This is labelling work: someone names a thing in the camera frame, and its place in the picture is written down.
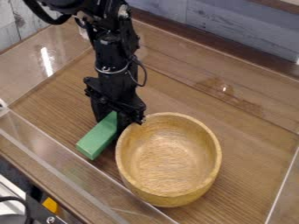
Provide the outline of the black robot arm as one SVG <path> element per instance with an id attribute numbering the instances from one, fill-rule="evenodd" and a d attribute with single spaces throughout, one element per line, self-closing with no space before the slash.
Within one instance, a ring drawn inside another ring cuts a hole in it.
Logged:
<path id="1" fill-rule="evenodd" d="M 137 57 L 139 36 L 133 23 L 133 11 L 127 0 L 23 0 L 38 18 L 51 25 L 62 25 L 70 19 L 89 34 L 95 51 L 97 77 L 83 79 L 86 95 L 97 120 L 117 113 L 117 130 L 146 119 L 146 103 L 137 89 L 146 85 L 138 79 L 145 69 Z"/>

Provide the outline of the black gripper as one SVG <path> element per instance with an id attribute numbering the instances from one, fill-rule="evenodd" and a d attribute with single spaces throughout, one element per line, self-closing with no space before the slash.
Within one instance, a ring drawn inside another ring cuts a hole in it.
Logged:
<path id="1" fill-rule="evenodd" d="M 99 73 L 98 77 L 86 77 L 83 81 L 98 122 L 115 111 L 118 134 L 123 133 L 131 123 L 143 123 L 146 103 L 137 93 L 139 86 L 137 68 L 130 68 L 122 73 Z"/>

